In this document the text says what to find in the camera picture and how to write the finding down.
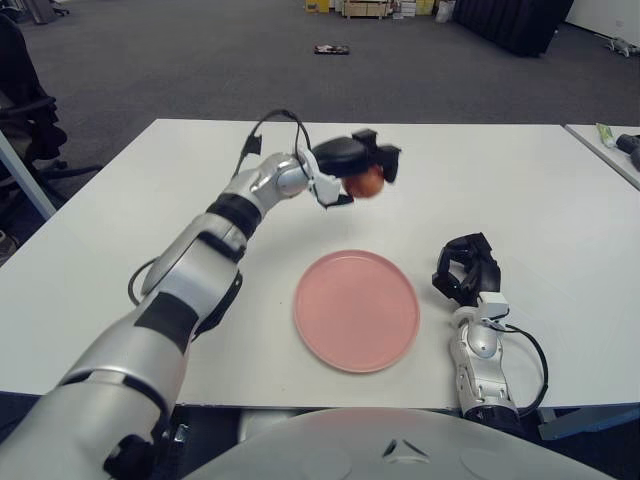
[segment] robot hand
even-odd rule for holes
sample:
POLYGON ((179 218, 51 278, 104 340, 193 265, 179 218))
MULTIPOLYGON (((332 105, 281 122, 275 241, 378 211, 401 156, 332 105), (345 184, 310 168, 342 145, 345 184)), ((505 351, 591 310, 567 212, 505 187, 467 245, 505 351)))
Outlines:
POLYGON ((456 391, 464 418, 519 435, 520 417, 538 407, 547 390, 548 371, 544 353, 527 332, 500 320, 509 315, 509 303, 500 293, 500 267, 482 233, 456 238, 440 253, 432 283, 447 298, 460 304, 452 319, 456 329, 449 349, 456 364, 456 391), (449 268, 451 261, 464 267, 459 281, 449 268), (536 400, 518 410, 502 371, 503 333, 522 333, 535 346, 542 361, 544 383, 536 400))

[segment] black tool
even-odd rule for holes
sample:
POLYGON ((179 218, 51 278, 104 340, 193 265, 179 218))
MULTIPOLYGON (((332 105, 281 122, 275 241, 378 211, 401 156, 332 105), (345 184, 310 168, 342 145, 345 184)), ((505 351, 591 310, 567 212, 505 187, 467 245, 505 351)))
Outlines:
POLYGON ((616 145, 629 154, 631 164, 640 172, 640 135, 620 135, 616 145))

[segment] pink plate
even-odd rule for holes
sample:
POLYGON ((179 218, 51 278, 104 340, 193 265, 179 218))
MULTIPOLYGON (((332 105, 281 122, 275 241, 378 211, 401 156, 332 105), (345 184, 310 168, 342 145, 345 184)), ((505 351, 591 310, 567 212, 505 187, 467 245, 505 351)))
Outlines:
POLYGON ((335 252, 311 265, 298 284, 296 327, 322 360, 348 372, 397 362, 418 333, 420 310, 407 278, 362 250, 335 252))

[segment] cardboard box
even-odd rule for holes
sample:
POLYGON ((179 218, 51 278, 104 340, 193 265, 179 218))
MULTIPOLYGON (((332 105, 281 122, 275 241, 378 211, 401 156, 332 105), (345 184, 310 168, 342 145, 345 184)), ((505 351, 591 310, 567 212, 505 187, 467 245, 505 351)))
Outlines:
POLYGON ((329 0, 306 0, 305 9, 313 13, 329 13, 329 0))
POLYGON ((434 0, 417 0, 416 15, 433 15, 434 0))

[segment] white wall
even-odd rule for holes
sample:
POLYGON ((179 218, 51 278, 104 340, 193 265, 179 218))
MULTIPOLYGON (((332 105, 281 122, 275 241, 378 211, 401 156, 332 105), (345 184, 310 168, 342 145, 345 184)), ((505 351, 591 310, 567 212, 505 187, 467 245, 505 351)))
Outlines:
POLYGON ((640 0, 575 0, 567 22, 640 45, 640 0))

